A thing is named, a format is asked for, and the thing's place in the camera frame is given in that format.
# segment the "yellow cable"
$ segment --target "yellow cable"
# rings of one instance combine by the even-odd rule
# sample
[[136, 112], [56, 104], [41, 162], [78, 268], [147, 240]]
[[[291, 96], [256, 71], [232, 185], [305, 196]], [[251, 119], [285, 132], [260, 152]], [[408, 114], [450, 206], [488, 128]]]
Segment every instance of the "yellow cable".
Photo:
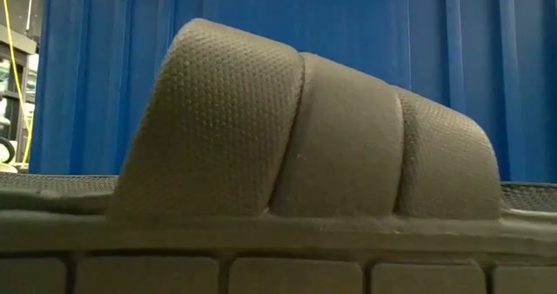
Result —
[[31, 130], [33, 129], [32, 121], [30, 123], [27, 120], [27, 113], [25, 112], [25, 101], [23, 100], [23, 94], [21, 91], [21, 84], [19, 83], [19, 75], [17, 74], [17, 64], [16, 55], [14, 53], [14, 43], [11, 38], [11, 26], [10, 26], [10, 12], [8, 11], [8, 0], [3, 0], [3, 9], [6, 14], [6, 26], [8, 28], [8, 42], [10, 44], [10, 56], [11, 56], [11, 67], [14, 70], [14, 78], [16, 79], [17, 87], [17, 97], [19, 97], [19, 106], [23, 113], [23, 122], [25, 123], [25, 128], [27, 129], [27, 142], [25, 143], [25, 153], [23, 154], [23, 164], [27, 162], [27, 157], [29, 156], [29, 149], [31, 145]]

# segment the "wire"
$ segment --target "wire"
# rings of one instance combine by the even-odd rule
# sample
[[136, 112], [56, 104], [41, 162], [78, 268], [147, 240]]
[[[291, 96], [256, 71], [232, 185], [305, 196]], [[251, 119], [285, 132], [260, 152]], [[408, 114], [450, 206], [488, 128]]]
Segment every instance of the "wire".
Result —
[[32, 121], [27, 119], [27, 113], [25, 112], [25, 101], [23, 100], [23, 94], [21, 91], [21, 84], [19, 83], [19, 75], [17, 74], [17, 64], [16, 55], [14, 53], [14, 43], [11, 37], [11, 25], [10, 25], [10, 12], [8, 11], [8, 0], [3, 0], [3, 10], [6, 15], [6, 27], [8, 28], [8, 42], [10, 44], [10, 56], [11, 56], [11, 67], [14, 70], [14, 78], [16, 79], [17, 87], [17, 97], [19, 98], [19, 107], [23, 113], [23, 122], [25, 123], [25, 129], [27, 129], [27, 141], [25, 143], [25, 153], [23, 154], [23, 164], [27, 162], [27, 157], [29, 156], [29, 149], [31, 145], [31, 135], [33, 130]]

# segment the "cable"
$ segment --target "cable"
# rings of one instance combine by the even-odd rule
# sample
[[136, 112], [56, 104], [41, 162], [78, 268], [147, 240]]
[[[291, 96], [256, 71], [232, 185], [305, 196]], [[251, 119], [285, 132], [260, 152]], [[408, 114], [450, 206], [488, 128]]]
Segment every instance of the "cable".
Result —
[[23, 94], [21, 91], [21, 84], [19, 83], [19, 75], [17, 74], [17, 64], [16, 55], [14, 53], [14, 43], [11, 37], [11, 25], [10, 25], [10, 12], [8, 11], [8, 0], [3, 0], [3, 10], [6, 15], [6, 27], [8, 29], [8, 42], [10, 44], [10, 56], [11, 56], [11, 66], [14, 70], [14, 78], [16, 79], [17, 87], [17, 97], [19, 98], [19, 107], [23, 113], [23, 122], [25, 123], [25, 129], [27, 129], [27, 141], [25, 143], [25, 153], [23, 154], [23, 164], [27, 162], [27, 157], [29, 156], [29, 150], [31, 145], [31, 135], [33, 130], [32, 121], [27, 120], [27, 113], [25, 112], [25, 101], [23, 100]]

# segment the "blue backdrop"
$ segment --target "blue backdrop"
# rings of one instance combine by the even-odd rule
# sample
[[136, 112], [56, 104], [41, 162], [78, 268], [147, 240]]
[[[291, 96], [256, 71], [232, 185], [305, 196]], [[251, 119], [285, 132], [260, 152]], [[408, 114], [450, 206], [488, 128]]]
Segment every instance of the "blue backdrop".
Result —
[[556, 0], [45, 0], [31, 171], [118, 173], [172, 36], [205, 17], [476, 120], [503, 179], [557, 182]]

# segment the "rubber mat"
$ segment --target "rubber mat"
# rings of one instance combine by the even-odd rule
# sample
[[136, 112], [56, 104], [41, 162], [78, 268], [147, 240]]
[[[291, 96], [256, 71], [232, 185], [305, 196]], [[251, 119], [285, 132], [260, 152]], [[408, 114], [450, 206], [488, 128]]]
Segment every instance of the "rubber mat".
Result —
[[0, 293], [549, 294], [557, 185], [471, 119], [202, 19], [119, 177], [0, 174]]

